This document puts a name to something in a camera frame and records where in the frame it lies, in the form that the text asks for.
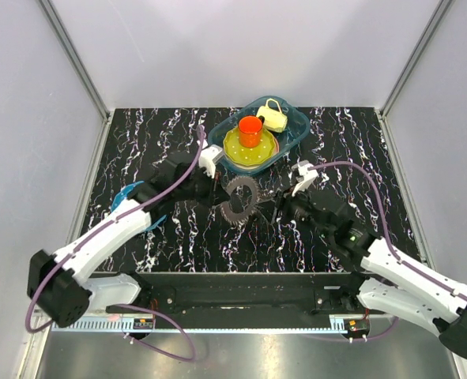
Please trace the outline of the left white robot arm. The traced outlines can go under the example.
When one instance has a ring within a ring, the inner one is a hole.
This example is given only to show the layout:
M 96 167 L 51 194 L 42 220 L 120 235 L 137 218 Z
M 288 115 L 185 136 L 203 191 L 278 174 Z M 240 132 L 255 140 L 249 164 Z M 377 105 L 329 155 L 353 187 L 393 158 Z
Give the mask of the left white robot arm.
M 211 145 L 192 159 L 177 152 L 145 181 L 126 186 L 109 216 L 54 253 L 40 250 L 29 265 L 28 296 L 61 328 L 89 310 L 145 311 L 153 287 L 138 274 L 92 277 L 96 268 L 132 237 L 162 223 L 174 205 L 196 201 L 212 208 L 228 201 L 216 176 L 222 148 Z

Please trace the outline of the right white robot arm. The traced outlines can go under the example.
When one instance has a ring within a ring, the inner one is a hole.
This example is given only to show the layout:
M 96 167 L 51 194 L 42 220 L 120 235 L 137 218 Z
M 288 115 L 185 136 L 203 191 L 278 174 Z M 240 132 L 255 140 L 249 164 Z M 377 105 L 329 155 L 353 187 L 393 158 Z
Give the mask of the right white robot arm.
M 356 313 L 365 307 L 389 313 L 426 329 L 467 359 L 467 284 L 396 250 L 361 223 L 347 204 L 331 198 L 278 192 L 273 215 L 302 223 L 323 237 L 354 275 L 355 286 L 338 295 L 343 310 Z

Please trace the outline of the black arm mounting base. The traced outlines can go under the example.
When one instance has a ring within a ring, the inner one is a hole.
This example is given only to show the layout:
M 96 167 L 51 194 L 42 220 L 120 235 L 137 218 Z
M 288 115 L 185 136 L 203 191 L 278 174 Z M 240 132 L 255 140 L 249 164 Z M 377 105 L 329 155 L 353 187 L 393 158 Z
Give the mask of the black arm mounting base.
M 277 309 L 305 315 L 362 313 L 370 276 L 353 273 L 144 273 L 132 304 L 166 314 L 190 309 Z

